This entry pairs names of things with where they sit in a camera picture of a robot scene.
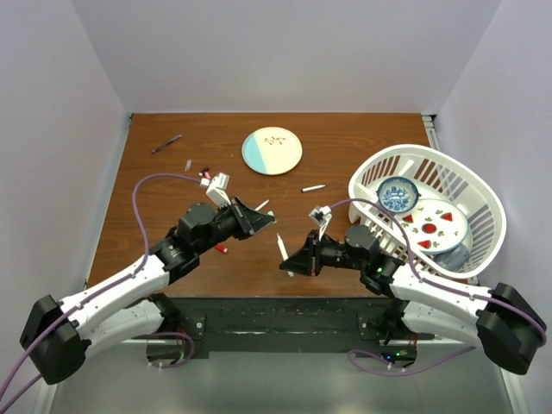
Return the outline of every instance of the brown tabletop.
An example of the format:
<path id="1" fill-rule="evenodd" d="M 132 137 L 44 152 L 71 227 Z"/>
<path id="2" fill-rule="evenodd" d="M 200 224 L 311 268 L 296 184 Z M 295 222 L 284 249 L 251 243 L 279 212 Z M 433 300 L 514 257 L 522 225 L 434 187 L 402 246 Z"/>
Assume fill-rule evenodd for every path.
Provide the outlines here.
<path id="1" fill-rule="evenodd" d="M 303 158 L 281 176 L 264 176 L 249 169 L 242 158 L 242 143 L 256 129 L 277 126 L 294 132 L 303 145 Z M 151 154 L 169 138 L 179 141 Z M 159 114 L 135 115 L 122 155 L 110 207 L 103 225 L 89 285 L 121 271 L 143 253 L 131 193 L 137 181 L 153 173 L 190 175 L 209 166 L 213 173 L 230 176 L 227 193 L 251 208 L 266 199 L 276 224 L 246 240 L 228 240 L 227 254 L 214 249 L 201 256 L 193 272 L 168 286 L 169 296 L 368 296 L 355 271 L 324 268 L 320 276 L 290 278 L 278 269 L 281 256 L 276 233 L 288 253 L 299 249 L 315 224 L 308 217 L 314 206 L 348 197 L 354 171 L 385 147 L 414 143 L 428 145 L 419 114 Z M 326 184 L 318 191 L 301 188 Z M 162 239 L 192 203 L 209 202 L 197 184 L 178 179 L 146 183 L 138 197 L 150 245 Z M 327 233 L 342 239 L 348 206 L 335 211 Z"/>

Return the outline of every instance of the white wall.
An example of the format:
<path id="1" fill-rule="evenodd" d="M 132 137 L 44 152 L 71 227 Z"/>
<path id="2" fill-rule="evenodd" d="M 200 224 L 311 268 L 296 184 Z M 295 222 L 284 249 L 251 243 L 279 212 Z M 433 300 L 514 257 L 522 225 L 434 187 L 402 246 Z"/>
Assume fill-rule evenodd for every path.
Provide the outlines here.
<path id="1" fill-rule="evenodd" d="M 68 0 L 2 2 L 0 54 L 3 381 L 33 302 L 83 285 L 127 116 Z M 31 412 L 37 388 L 11 412 Z"/>
<path id="2" fill-rule="evenodd" d="M 441 108 L 499 0 L 72 0 L 135 112 Z"/>
<path id="3" fill-rule="evenodd" d="M 484 281 L 514 285 L 552 324 L 552 2 L 504 0 L 436 119 L 442 149 L 505 205 L 508 230 Z M 531 412 L 552 407 L 552 353 L 523 377 Z"/>

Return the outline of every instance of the blue and white patterned bowl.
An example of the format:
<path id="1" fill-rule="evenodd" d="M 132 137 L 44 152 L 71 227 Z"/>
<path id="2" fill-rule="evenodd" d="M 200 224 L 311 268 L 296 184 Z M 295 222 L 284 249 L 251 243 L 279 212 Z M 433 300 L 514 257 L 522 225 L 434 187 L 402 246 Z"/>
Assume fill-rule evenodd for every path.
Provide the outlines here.
<path id="1" fill-rule="evenodd" d="M 393 213 L 404 213 L 414 208 L 419 198 L 416 185 L 404 177 L 390 177 L 378 188 L 381 205 Z"/>

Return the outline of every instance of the round plate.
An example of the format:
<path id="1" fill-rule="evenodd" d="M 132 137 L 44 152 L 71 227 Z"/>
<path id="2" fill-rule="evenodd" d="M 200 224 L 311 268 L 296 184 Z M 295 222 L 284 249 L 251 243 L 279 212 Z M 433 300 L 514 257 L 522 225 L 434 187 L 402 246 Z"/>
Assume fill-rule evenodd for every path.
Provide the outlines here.
<path id="1" fill-rule="evenodd" d="M 446 201 L 423 198 L 414 209 L 395 215 L 412 246 L 437 254 L 458 246 L 469 229 L 466 216 Z"/>
<path id="2" fill-rule="evenodd" d="M 301 141 L 287 129 L 257 129 L 243 142 L 241 156 L 254 171 L 278 175 L 292 170 L 303 155 Z"/>
<path id="3" fill-rule="evenodd" d="M 381 205 L 393 213 L 404 213 L 417 203 L 416 185 L 404 177 L 385 179 L 376 191 Z"/>

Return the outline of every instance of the white laundry basket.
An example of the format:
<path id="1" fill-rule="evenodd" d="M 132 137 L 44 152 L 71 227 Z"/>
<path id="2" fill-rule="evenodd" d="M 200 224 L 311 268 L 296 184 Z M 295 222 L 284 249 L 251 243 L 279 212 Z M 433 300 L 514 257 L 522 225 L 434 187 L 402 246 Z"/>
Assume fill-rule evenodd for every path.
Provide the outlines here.
<path id="1" fill-rule="evenodd" d="M 460 162 L 434 149 L 419 145 L 397 145 L 370 157 L 356 170 L 348 184 L 351 198 L 377 202 L 376 190 L 390 176 L 411 179 L 427 197 L 448 200 L 461 210 L 469 222 L 473 245 L 469 260 L 458 272 L 438 266 L 430 256 L 412 246 L 419 270 L 450 279 L 470 279 L 480 274 L 494 259 L 506 232 L 506 216 L 497 195 L 480 177 Z M 388 254 L 405 260 L 405 239 L 392 226 L 389 217 L 366 203 L 354 201 L 349 220 L 367 225 Z"/>

